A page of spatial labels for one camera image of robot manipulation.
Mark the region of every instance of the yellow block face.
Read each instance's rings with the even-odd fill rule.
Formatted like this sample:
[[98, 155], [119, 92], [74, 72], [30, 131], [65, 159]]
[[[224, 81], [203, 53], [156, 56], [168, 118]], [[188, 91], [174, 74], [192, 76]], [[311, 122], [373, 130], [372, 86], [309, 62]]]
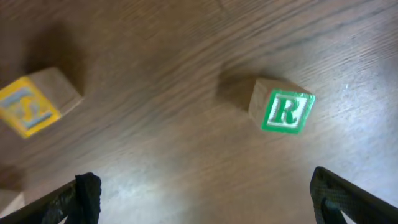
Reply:
[[0, 116], [24, 138], [61, 118], [29, 77], [21, 77], [0, 90]]

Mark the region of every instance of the wooden block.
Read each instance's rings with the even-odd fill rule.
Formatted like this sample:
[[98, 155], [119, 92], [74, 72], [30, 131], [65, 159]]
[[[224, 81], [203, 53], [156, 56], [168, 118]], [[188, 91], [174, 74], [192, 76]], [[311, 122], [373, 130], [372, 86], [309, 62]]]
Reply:
[[315, 96], [299, 86], [258, 78], [250, 100], [249, 115], [264, 131], [300, 133]]
[[23, 138], [58, 121], [82, 97], [57, 68], [48, 68], [0, 90], [0, 116]]
[[0, 189], [0, 218], [25, 206], [24, 194], [12, 190]]

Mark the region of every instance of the green block face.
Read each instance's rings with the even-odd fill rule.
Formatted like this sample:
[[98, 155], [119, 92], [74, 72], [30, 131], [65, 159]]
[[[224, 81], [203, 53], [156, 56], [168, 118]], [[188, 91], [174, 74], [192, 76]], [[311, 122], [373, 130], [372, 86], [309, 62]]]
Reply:
[[314, 101], [314, 95], [273, 90], [261, 129], [288, 134], [300, 133]]

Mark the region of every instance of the table surface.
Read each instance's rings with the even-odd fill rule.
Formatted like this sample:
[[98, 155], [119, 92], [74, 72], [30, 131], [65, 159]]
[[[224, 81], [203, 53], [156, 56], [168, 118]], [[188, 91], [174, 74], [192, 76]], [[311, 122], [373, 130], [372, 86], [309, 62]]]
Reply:
[[[326, 167], [398, 206], [398, 2], [0, 0], [0, 82], [60, 68], [84, 102], [22, 140], [0, 187], [103, 181], [100, 223], [315, 223]], [[317, 100], [302, 134], [249, 119], [253, 80]]]

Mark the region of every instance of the wooden table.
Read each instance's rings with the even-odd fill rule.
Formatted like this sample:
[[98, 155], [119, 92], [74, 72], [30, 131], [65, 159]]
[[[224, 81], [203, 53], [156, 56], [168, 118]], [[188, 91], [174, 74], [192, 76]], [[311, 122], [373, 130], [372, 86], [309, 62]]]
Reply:
[[[0, 0], [2, 85], [60, 68], [85, 97], [0, 187], [33, 200], [94, 172], [100, 223], [314, 223], [324, 166], [398, 206], [398, 2]], [[317, 96], [303, 133], [248, 118], [254, 77]]]

